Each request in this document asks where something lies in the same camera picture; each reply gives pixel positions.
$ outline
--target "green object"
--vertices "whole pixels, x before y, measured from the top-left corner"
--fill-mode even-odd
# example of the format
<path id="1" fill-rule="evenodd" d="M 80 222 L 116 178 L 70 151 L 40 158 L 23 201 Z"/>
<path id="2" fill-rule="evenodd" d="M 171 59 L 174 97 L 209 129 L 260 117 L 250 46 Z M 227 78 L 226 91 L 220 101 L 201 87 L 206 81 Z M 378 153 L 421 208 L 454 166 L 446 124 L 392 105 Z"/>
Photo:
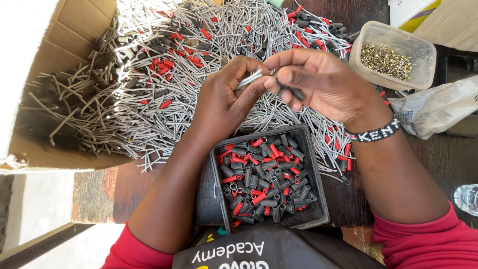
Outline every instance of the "green object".
<path id="1" fill-rule="evenodd" d="M 278 9 L 284 4 L 284 0 L 267 0 L 267 2 Z"/>

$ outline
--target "clear plastic container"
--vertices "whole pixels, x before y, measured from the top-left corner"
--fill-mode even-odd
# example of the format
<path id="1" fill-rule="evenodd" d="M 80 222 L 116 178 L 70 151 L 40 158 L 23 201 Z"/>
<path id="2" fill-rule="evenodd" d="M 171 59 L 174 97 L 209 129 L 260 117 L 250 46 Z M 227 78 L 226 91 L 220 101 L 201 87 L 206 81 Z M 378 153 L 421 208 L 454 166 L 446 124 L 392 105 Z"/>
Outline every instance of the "clear plastic container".
<path id="1" fill-rule="evenodd" d="M 413 57 L 410 59 L 413 70 L 410 80 L 402 81 L 374 71 L 362 64 L 360 54 L 362 45 L 373 43 L 376 46 L 387 45 L 395 53 Z M 350 67 L 368 82 L 393 90 L 426 90 L 433 82 L 436 66 L 435 46 L 418 36 L 402 31 L 390 25 L 370 21 L 366 23 L 355 40 L 349 58 Z"/>
<path id="2" fill-rule="evenodd" d="M 461 210 L 478 217 L 478 184 L 463 185 L 455 191 L 455 203 Z"/>

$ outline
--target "plastic container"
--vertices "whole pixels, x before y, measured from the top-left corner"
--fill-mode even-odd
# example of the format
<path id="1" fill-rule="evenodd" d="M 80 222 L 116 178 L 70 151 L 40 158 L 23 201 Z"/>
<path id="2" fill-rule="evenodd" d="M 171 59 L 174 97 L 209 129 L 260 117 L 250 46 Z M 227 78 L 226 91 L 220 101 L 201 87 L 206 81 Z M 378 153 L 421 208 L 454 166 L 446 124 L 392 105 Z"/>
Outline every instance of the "plastic container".
<path id="1" fill-rule="evenodd" d="M 463 185 L 455 191 L 455 203 L 459 209 L 478 217 L 478 184 Z"/>
<path id="2" fill-rule="evenodd" d="M 304 211 L 299 211 L 294 215 L 285 214 L 284 217 L 281 219 L 281 222 L 278 224 L 275 224 L 272 221 L 272 218 L 266 218 L 266 220 L 262 223 L 255 223 L 254 225 L 241 224 L 237 228 L 234 228 L 231 225 L 233 223 L 231 218 L 231 210 L 227 205 L 226 199 L 224 197 L 224 192 L 221 192 L 221 210 L 228 235 L 263 225 L 308 229 L 329 222 L 329 214 L 324 195 L 324 188 L 322 187 L 322 181 L 320 179 L 319 167 L 317 166 L 312 138 L 310 136 L 310 132 L 306 124 L 283 127 L 221 141 L 209 153 L 209 161 L 213 163 L 213 172 L 216 177 L 215 180 L 218 186 L 221 186 L 221 190 L 224 189 L 224 184 L 221 183 L 224 177 L 222 173 L 219 172 L 218 166 L 218 155 L 220 148 L 229 144 L 256 140 L 260 137 L 280 136 L 284 133 L 294 139 L 297 142 L 298 149 L 305 154 L 302 164 L 304 165 L 304 169 L 307 169 L 307 171 L 309 172 L 309 174 L 307 175 L 307 179 L 309 180 L 309 186 L 312 188 L 312 191 L 317 196 L 317 201 L 311 203 L 311 206 Z"/>
<path id="3" fill-rule="evenodd" d="M 362 46 L 370 43 L 376 46 L 383 43 L 395 53 L 413 57 L 410 62 L 416 66 L 413 66 L 410 73 L 411 79 L 402 81 L 364 66 L 360 61 Z M 350 67 L 370 83 L 393 90 L 426 90 L 432 85 L 435 75 L 436 48 L 429 41 L 409 32 L 371 21 L 362 27 L 348 61 Z"/>

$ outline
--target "hand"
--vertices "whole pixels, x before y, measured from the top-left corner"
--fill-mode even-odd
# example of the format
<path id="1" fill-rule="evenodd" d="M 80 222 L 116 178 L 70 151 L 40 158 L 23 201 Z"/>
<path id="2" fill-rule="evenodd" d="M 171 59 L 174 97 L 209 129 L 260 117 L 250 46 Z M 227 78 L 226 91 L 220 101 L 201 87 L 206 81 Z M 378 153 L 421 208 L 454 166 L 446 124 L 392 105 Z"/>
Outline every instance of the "hand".
<path id="1" fill-rule="evenodd" d="M 279 68 L 274 77 L 281 84 L 302 90 L 302 102 L 288 90 L 280 92 L 282 100 L 295 111 L 310 105 L 324 116 L 343 122 L 351 132 L 370 131 L 391 119 L 376 90 L 331 53 L 297 48 L 272 55 L 264 65 L 269 70 Z M 377 113 L 383 119 L 365 122 L 369 115 Z"/>
<path id="2" fill-rule="evenodd" d="M 263 77 L 235 91 L 242 79 L 260 69 Z M 190 128 L 213 146 L 239 127 L 266 90 L 279 90 L 269 70 L 253 58 L 235 57 L 219 72 L 206 78 Z"/>

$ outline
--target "water bottle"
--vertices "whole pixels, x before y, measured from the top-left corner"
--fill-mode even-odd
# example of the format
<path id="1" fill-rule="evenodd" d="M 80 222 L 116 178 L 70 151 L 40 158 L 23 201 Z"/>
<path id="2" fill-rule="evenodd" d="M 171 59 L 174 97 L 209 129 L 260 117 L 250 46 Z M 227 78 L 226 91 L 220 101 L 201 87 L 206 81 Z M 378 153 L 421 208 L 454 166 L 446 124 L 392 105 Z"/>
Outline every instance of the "water bottle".
<path id="1" fill-rule="evenodd" d="M 463 185 L 455 191 L 455 203 L 463 211 L 478 217 L 478 184 Z"/>

